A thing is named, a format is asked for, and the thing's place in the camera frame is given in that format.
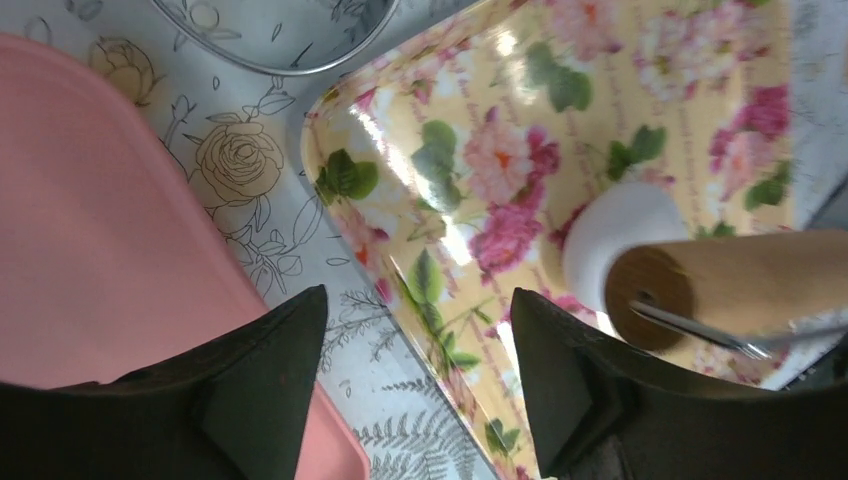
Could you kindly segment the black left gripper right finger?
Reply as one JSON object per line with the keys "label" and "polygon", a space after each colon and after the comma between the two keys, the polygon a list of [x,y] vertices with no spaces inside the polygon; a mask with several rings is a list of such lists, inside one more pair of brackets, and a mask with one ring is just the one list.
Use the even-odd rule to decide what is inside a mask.
{"label": "black left gripper right finger", "polygon": [[557,479],[843,479],[847,385],[758,389],[655,358],[516,289],[540,473]]}

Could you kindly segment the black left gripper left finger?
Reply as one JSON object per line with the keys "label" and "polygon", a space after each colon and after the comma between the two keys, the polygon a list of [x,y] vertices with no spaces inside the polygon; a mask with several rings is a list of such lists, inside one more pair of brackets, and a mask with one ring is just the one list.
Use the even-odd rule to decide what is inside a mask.
{"label": "black left gripper left finger", "polygon": [[118,380],[1,387],[5,479],[291,479],[328,318],[314,286]]}

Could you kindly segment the wooden double-ended rolling pin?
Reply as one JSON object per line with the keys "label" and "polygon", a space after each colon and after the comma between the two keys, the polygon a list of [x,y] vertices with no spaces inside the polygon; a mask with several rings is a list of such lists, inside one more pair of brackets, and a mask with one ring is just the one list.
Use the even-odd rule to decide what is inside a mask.
{"label": "wooden double-ended rolling pin", "polygon": [[779,232],[639,245],[612,263],[606,312],[631,345],[660,355],[688,346],[684,335],[632,310],[649,307],[731,334],[779,331],[847,305],[847,233]]}

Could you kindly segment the white dough ball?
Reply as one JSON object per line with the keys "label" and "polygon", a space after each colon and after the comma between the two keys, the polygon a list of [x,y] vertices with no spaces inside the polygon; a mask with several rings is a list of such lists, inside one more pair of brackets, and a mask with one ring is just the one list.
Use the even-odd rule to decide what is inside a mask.
{"label": "white dough ball", "polygon": [[567,288],[583,306],[605,313],[606,278],[620,254],[637,245],[689,238],[680,210],[662,188],[645,182],[615,185],[589,203],[566,238]]}

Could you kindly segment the floral yellow tray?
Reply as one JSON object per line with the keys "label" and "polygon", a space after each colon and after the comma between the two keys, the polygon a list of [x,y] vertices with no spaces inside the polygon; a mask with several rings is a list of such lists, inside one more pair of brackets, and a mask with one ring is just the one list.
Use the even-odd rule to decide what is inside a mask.
{"label": "floral yellow tray", "polygon": [[847,173],[843,1],[482,1],[330,88],[307,176],[500,479],[535,479],[515,288],[599,329],[563,277],[608,189],[692,238],[799,229]]}

